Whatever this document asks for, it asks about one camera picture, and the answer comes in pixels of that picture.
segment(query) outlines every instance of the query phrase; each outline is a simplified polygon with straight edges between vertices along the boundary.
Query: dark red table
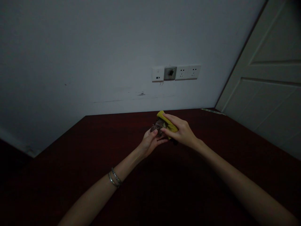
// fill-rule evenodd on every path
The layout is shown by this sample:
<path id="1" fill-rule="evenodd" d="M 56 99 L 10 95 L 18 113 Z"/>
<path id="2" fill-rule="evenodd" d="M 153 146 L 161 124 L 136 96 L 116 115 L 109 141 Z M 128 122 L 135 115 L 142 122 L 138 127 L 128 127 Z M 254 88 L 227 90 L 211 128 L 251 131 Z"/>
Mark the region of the dark red table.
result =
<path id="1" fill-rule="evenodd" d="M 301 215 L 301 162 L 227 116 L 173 110 L 196 136 Z M 56 225 L 93 183 L 141 142 L 157 112 L 86 116 L 1 189 L 1 225 Z M 187 147 L 158 147 L 128 176 L 92 225 L 256 225 Z"/>

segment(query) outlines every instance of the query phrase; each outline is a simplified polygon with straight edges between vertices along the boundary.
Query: white wall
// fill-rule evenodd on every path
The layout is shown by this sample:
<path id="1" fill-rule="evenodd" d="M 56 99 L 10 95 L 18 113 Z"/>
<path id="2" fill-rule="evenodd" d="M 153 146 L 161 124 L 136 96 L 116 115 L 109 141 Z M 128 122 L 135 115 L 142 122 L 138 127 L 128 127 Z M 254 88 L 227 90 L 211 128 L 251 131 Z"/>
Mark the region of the white wall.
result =
<path id="1" fill-rule="evenodd" d="M 85 115 L 214 107 L 264 0 L 6 2 L 0 138 L 36 155 Z M 198 80 L 151 82 L 199 63 Z"/>

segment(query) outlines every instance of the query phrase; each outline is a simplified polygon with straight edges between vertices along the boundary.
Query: right hand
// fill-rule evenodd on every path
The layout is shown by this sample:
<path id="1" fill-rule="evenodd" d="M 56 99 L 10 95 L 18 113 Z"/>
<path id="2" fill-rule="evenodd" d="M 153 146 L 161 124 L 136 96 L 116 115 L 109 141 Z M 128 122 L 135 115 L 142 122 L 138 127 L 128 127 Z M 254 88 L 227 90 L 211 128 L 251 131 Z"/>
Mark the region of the right hand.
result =
<path id="1" fill-rule="evenodd" d="M 167 119 L 169 119 L 176 127 L 178 127 L 178 132 L 171 132 L 168 129 L 162 128 L 163 131 L 167 136 L 174 138 L 176 141 L 191 147 L 195 148 L 195 146 L 199 143 L 199 139 L 194 135 L 191 128 L 188 125 L 188 122 L 170 115 L 170 114 L 163 114 Z"/>

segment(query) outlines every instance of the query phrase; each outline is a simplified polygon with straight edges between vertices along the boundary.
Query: wrist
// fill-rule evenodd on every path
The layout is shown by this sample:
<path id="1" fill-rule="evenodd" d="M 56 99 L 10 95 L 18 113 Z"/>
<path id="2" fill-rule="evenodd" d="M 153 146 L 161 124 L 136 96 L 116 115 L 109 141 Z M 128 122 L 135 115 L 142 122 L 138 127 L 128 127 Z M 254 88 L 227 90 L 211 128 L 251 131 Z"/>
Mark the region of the wrist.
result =
<path id="1" fill-rule="evenodd" d="M 193 145 L 192 145 L 192 149 L 194 149 L 195 151 L 199 152 L 200 154 L 206 149 L 206 147 L 208 147 L 204 141 L 196 138 L 194 141 L 193 141 Z"/>
<path id="2" fill-rule="evenodd" d="M 143 159 L 146 158 L 145 155 L 144 155 L 144 152 L 141 150 L 141 148 L 140 148 L 139 146 L 136 147 L 136 148 L 132 151 L 131 155 L 133 156 L 133 159 L 134 159 L 135 162 L 137 162 L 137 164 L 138 164 L 139 162 L 141 162 Z"/>

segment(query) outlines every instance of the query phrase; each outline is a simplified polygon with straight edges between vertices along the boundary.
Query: finger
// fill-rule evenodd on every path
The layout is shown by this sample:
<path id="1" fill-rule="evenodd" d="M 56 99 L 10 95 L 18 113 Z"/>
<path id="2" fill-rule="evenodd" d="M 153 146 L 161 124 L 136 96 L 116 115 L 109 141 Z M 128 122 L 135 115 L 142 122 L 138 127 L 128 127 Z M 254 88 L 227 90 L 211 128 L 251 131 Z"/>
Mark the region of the finger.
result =
<path id="1" fill-rule="evenodd" d="M 157 140 L 161 140 L 163 138 L 167 137 L 167 135 L 165 133 L 162 133 L 162 135 L 160 137 L 156 137 Z"/>
<path id="2" fill-rule="evenodd" d="M 148 137 L 149 133 L 150 133 L 150 129 L 149 129 L 148 131 L 145 132 L 145 134 L 144 134 L 144 136 L 143 136 L 143 139 L 146 138 L 146 137 Z"/>
<path id="3" fill-rule="evenodd" d="M 178 118 L 177 116 L 170 114 L 163 114 L 163 116 L 169 119 L 176 127 L 179 127 L 181 124 L 182 119 Z"/>
<path id="4" fill-rule="evenodd" d="M 149 141 L 152 141 L 154 138 L 155 138 L 155 136 L 157 135 L 157 133 L 158 133 L 158 130 L 154 130 L 153 132 L 151 132 L 150 134 L 149 134 L 149 136 L 147 137 L 147 139 L 149 140 Z"/>
<path id="5" fill-rule="evenodd" d="M 171 131 L 169 131 L 168 129 L 165 129 L 165 128 L 162 128 L 161 131 L 162 131 L 163 133 L 165 133 L 167 136 L 172 137 L 172 138 L 175 138 L 175 134 L 176 134 L 176 133 L 171 132 Z"/>
<path id="6" fill-rule="evenodd" d="M 158 140 L 157 145 L 160 145 L 160 144 L 163 144 L 163 143 L 166 143 L 166 142 L 168 142 L 167 139 Z"/>

